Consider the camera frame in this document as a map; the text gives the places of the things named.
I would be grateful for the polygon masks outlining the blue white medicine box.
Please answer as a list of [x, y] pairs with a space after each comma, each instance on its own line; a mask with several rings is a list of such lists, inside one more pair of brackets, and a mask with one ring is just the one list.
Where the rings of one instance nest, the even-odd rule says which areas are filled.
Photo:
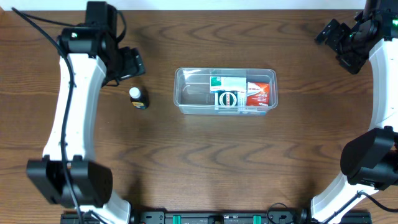
[[215, 111], [219, 115], [265, 115], [267, 111], [261, 111], [257, 108], [252, 108], [246, 105], [244, 100], [245, 94], [238, 92], [237, 106], [219, 106], [218, 105], [218, 91], [215, 93]]

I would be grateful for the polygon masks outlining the dark Woods syrup bottle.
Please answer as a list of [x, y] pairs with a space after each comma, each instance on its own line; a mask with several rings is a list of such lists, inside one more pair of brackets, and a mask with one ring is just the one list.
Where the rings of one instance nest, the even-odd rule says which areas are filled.
[[129, 90], [132, 105], [140, 110], [147, 109], [150, 105], [149, 95], [145, 88], [132, 87]]

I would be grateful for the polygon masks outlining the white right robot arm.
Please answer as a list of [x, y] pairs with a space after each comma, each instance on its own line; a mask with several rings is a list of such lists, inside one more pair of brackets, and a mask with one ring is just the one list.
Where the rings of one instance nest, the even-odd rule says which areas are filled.
[[368, 198], [384, 211], [373, 195], [397, 185], [397, 1], [367, 0], [355, 25], [332, 19], [315, 37], [336, 52], [340, 65], [357, 74], [369, 62], [373, 74], [373, 111], [366, 133], [348, 142], [340, 173], [310, 201], [300, 223], [370, 223], [369, 213], [352, 212]]

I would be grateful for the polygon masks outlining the red medicine box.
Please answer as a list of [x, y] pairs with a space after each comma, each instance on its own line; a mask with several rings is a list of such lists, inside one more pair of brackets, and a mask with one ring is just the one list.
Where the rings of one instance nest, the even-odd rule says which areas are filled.
[[247, 106], [268, 106], [269, 105], [269, 84], [259, 82], [247, 83]]

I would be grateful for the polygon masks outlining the white green medicine box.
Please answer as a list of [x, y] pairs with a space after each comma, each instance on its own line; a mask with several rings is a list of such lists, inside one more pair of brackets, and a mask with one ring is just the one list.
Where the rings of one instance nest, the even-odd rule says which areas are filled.
[[246, 92], [246, 77], [210, 77], [210, 93], [217, 91]]

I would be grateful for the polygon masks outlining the green Zam-Buk ointment box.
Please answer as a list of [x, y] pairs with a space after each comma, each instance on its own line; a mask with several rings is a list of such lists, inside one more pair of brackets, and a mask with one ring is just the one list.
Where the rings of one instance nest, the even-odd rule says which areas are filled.
[[238, 92], [236, 91], [219, 91], [217, 96], [219, 106], [237, 106]]

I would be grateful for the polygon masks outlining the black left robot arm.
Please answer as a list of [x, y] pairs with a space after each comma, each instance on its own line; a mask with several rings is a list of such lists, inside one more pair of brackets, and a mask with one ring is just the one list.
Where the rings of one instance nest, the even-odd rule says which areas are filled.
[[114, 25], [66, 28], [55, 46], [60, 89], [42, 158], [29, 160], [27, 176], [48, 203], [75, 210], [75, 223], [133, 223], [132, 205], [113, 189], [111, 170], [95, 161], [99, 93], [110, 81], [144, 72], [136, 49], [119, 48]]

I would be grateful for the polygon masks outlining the clear plastic container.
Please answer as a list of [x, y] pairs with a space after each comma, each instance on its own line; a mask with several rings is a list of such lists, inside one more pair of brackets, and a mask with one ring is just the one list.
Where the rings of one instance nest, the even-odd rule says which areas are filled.
[[215, 111], [215, 93], [210, 93], [210, 77], [246, 77], [248, 82], [268, 83], [269, 105], [250, 106], [269, 111], [277, 107], [276, 72], [258, 68], [179, 68], [175, 72], [174, 103], [183, 114], [219, 115]]

